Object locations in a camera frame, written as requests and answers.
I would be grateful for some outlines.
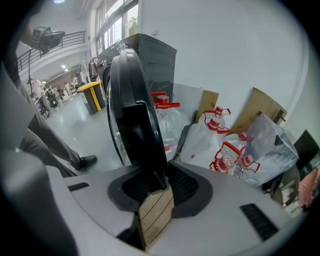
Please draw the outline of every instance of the plastic bag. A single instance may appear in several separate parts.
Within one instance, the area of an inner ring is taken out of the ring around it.
[[[298,153],[284,129],[266,115],[257,116],[246,134],[254,138],[246,153],[260,163],[259,171],[248,173],[245,181],[249,184],[259,186],[296,164]]]

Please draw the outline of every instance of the white surface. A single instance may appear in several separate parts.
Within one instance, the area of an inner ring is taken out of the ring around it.
[[[209,180],[213,196],[197,215],[171,219],[149,247],[150,254],[226,256],[261,245],[262,240],[240,209],[246,204],[255,204],[279,229],[292,220],[280,205],[234,176],[178,164]]]
[[[145,0],[142,33],[177,49],[174,82],[219,93],[230,126],[253,87],[285,109],[304,84],[304,39],[275,1]]]
[[[51,187],[56,205],[74,238],[80,256],[147,255],[103,230],[72,196],[60,172],[52,166],[46,168],[49,181],[56,184]]]
[[[294,143],[305,130],[311,134],[320,146],[320,61],[316,51],[310,48],[309,69],[301,96],[284,130]]]

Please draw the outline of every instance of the cardboard piece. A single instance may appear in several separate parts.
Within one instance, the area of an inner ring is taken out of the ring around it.
[[[250,97],[247,100],[241,114],[232,126],[229,134],[246,132],[250,125],[256,119],[259,112],[264,113],[271,120],[273,120],[277,116],[279,110],[283,111],[282,117],[284,118],[287,114],[287,111],[283,107],[281,107],[276,101],[274,101],[263,91],[257,88],[252,88]]]
[[[216,105],[217,100],[219,97],[219,93],[210,91],[210,90],[203,90],[202,92],[202,97],[200,100],[199,108],[198,108],[198,113],[195,118],[195,122],[197,123],[201,115],[205,110],[212,110],[212,104]]]

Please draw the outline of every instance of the cardboard box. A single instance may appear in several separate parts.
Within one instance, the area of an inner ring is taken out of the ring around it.
[[[241,114],[232,126],[230,134],[239,133],[239,126],[242,126],[243,132],[247,131],[259,112],[264,113],[271,120],[273,120],[280,110],[283,111],[282,117],[284,118],[287,114],[287,111],[283,107],[281,107],[263,91],[257,88],[252,88],[250,97],[247,100]]]

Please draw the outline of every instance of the railing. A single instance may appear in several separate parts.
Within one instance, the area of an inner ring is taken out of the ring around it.
[[[62,48],[83,44],[85,42],[85,33],[86,31],[80,31],[80,32],[66,34],[62,38],[61,43],[58,46],[52,48],[46,54],[42,54],[40,50],[32,49],[31,55],[30,55],[30,64]],[[22,54],[20,57],[17,58],[19,72],[28,67],[28,59],[29,59],[29,51],[25,52],[24,54]]]

